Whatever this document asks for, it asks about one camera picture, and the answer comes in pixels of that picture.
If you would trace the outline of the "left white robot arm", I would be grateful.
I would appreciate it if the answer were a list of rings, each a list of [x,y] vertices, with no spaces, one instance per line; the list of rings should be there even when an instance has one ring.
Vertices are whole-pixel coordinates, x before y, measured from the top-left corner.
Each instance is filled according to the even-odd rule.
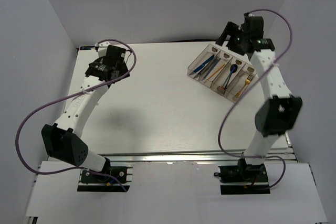
[[[93,171],[101,182],[110,178],[110,161],[89,149],[81,135],[83,128],[100,98],[108,91],[110,84],[92,91],[87,89],[106,83],[124,75],[128,68],[124,62],[126,49],[109,45],[106,54],[89,63],[80,87],[81,94],[72,99],[69,107],[53,125],[44,125],[41,135],[50,157],[76,167]]]

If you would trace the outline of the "black spoon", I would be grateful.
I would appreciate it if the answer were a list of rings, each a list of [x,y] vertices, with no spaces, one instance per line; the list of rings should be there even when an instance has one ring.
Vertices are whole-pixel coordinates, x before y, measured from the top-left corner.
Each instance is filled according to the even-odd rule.
[[[226,89],[227,89],[227,86],[228,86],[228,83],[229,83],[229,80],[230,80],[232,74],[233,74],[233,71],[231,71],[231,72],[229,73],[229,75],[227,76],[227,78],[226,78],[226,80],[224,81],[224,83],[223,83],[221,86],[218,86],[218,87],[217,87],[217,91],[218,91],[219,93],[224,94],[224,93],[226,92]]]

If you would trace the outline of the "orange chopstick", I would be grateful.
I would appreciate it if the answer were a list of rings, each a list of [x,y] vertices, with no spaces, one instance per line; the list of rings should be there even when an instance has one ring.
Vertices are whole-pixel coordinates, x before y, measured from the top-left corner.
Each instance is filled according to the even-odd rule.
[[[216,74],[217,74],[222,68],[224,68],[225,66],[226,66],[226,63],[225,63],[225,64],[222,64],[216,71],[214,71],[214,72],[210,75],[209,78],[206,79],[206,81],[205,81],[204,83],[208,82],[214,75],[216,75]]]

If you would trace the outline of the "gold fork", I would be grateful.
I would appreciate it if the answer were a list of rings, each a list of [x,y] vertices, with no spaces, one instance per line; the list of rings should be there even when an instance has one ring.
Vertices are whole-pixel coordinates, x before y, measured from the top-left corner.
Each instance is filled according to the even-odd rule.
[[[251,81],[254,79],[255,74],[251,73],[245,80],[244,85],[241,87],[241,89],[233,96],[233,101],[237,101],[240,95],[243,93],[243,91],[249,86]]]

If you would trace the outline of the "blue-handled rainbow spoon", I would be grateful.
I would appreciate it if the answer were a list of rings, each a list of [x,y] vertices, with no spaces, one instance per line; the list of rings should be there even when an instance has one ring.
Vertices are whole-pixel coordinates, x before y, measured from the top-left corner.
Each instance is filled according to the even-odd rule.
[[[237,71],[237,69],[238,69],[238,65],[237,64],[231,65],[230,72],[229,72],[227,78],[225,79],[224,83],[220,87],[218,87],[220,90],[226,90],[227,89],[229,80],[231,79],[232,74]]]

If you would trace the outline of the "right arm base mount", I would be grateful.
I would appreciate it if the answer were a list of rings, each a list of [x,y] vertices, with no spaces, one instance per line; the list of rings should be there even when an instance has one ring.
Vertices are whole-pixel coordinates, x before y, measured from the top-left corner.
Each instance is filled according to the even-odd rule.
[[[264,164],[219,166],[214,173],[220,181],[221,195],[264,195],[270,194],[268,175]]]

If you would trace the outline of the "iridescent rainbow fork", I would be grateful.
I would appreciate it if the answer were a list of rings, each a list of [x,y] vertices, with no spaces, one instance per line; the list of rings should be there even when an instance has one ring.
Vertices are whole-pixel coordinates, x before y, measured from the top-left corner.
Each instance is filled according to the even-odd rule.
[[[239,80],[244,75],[249,75],[251,73],[254,73],[254,68],[247,68],[247,70],[240,70],[239,73],[234,77],[233,81],[228,85],[227,91],[231,92],[231,90],[238,84]]]

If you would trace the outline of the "black knife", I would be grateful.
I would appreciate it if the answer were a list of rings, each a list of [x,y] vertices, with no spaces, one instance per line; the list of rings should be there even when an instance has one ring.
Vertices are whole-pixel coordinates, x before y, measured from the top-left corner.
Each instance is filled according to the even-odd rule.
[[[206,70],[208,70],[214,63],[217,63],[220,60],[219,57],[213,57],[199,72],[198,75],[202,75]]]

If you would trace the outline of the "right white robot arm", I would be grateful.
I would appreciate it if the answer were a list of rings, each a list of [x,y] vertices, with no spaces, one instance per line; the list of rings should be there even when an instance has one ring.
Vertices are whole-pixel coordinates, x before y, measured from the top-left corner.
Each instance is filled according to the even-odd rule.
[[[277,65],[283,54],[276,55],[271,39],[264,38],[264,19],[244,14],[244,22],[237,25],[227,23],[216,44],[222,45],[239,55],[247,55],[257,73],[264,94],[264,103],[255,115],[255,135],[249,147],[242,153],[246,163],[238,166],[238,177],[247,182],[256,175],[254,166],[264,163],[273,144],[292,129],[302,107],[302,98],[289,90]]]

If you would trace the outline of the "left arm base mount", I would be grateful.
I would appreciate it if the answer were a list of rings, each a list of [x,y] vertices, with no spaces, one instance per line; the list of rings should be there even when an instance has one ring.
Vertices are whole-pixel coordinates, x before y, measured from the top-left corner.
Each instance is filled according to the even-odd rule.
[[[88,170],[80,173],[77,191],[90,193],[125,193],[129,190],[133,167],[129,165],[111,165],[107,175],[100,176]]]

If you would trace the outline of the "blue knife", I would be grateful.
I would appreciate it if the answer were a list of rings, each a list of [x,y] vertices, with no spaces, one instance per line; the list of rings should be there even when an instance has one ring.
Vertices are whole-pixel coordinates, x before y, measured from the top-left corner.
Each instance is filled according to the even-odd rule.
[[[202,64],[200,64],[198,67],[194,69],[193,72],[190,73],[190,75],[196,74],[199,71],[201,71],[210,61],[214,59],[215,55],[211,55],[208,59],[206,59]]]

